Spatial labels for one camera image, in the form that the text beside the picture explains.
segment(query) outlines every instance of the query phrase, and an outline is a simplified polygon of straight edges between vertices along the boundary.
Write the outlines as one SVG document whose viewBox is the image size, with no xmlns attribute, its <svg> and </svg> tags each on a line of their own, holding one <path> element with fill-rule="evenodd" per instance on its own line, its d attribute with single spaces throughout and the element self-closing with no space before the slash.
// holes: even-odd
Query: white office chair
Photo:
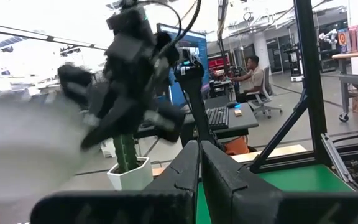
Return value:
<svg viewBox="0 0 358 224">
<path fill-rule="evenodd" d="M 247 93 L 248 95 L 255 95 L 256 100 L 250 100 L 249 103 L 252 103 L 254 107 L 254 114 L 257 114 L 259 111 L 262 111 L 263 114 L 267 114 L 267 118 L 270 119 L 272 116 L 270 115 L 271 110 L 279 110 L 280 114 L 283 113 L 283 110 L 281 108 L 276 108 L 272 106 L 266 106 L 266 103 L 269 103 L 272 101 L 273 90 L 270 87 L 269 82 L 269 70 L 270 66 L 266 67 L 264 69 L 264 79 L 262 80 L 262 93 L 264 96 L 260 96 L 260 91 L 253 92 L 253 93 Z"/>
</svg>

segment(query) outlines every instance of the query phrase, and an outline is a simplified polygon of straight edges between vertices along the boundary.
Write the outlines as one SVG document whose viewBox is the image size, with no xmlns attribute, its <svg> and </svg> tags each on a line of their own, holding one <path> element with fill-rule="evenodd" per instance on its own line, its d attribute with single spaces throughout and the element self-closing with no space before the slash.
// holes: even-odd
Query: orange bag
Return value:
<svg viewBox="0 0 358 224">
<path fill-rule="evenodd" d="M 247 139 L 245 136 L 240 136 L 232 141 L 224 143 L 224 147 L 226 149 L 226 154 L 229 156 L 249 153 Z"/>
</svg>

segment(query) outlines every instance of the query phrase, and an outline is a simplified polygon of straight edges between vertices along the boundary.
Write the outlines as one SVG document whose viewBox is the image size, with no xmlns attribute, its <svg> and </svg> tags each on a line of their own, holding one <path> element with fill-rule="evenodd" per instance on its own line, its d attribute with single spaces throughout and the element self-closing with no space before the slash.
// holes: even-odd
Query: plant pot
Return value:
<svg viewBox="0 0 358 224">
<path fill-rule="evenodd" d="M 137 160 L 142 163 L 136 169 L 123 174 L 115 174 L 118 164 L 114 165 L 107 176 L 115 190 L 143 190 L 153 181 L 152 164 L 148 157 L 138 157 Z"/>
</svg>

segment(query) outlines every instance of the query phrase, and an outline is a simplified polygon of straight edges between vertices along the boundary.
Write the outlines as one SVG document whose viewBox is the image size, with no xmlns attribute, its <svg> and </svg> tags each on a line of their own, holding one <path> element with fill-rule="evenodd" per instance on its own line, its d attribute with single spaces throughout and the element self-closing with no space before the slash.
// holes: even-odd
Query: green surface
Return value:
<svg viewBox="0 0 358 224">
<path fill-rule="evenodd" d="M 340 178 L 324 165 L 306 166 L 296 169 L 280 170 L 259 174 L 261 178 L 287 191 L 352 191 Z M 204 187 L 198 185 L 197 224 L 210 224 Z"/>
</svg>

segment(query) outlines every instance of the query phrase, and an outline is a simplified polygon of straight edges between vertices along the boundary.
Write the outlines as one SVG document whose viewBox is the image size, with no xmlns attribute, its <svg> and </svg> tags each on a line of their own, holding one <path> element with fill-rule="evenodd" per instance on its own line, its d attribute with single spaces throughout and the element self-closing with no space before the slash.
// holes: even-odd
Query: black keyboard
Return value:
<svg viewBox="0 0 358 224">
<path fill-rule="evenodd" d="M 222 106 L 207 109 L 209 127 L 212 130 L 226 129 L 229 127 L 229 108 Z"/>
</svg>

